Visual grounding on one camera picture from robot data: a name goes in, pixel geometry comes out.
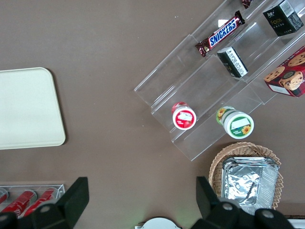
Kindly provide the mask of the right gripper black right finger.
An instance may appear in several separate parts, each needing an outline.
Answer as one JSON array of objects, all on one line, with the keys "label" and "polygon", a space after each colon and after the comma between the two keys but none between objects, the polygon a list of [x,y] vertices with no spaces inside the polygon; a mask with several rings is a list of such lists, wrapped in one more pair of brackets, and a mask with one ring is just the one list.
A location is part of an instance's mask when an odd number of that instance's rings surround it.
[{"label": "right gripper black right finger", "polygon": [[235,204],[220,201],[206,177],[196,178],[196,202],[202,217],[193,229],[292,229],[280,212],[261,208],[254,215]]}]

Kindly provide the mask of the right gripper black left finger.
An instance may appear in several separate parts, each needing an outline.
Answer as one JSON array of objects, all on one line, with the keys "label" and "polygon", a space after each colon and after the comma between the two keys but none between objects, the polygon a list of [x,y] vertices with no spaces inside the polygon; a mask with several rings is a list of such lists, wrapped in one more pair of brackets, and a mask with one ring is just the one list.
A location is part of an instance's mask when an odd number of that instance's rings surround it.
[{"label": "right gripper black left finger", "polygon": [[89,203],[87,177],[79,177],[56,202],[38,207],[18,219],[13,212],[0,214],[2,229],[72,229]]}]

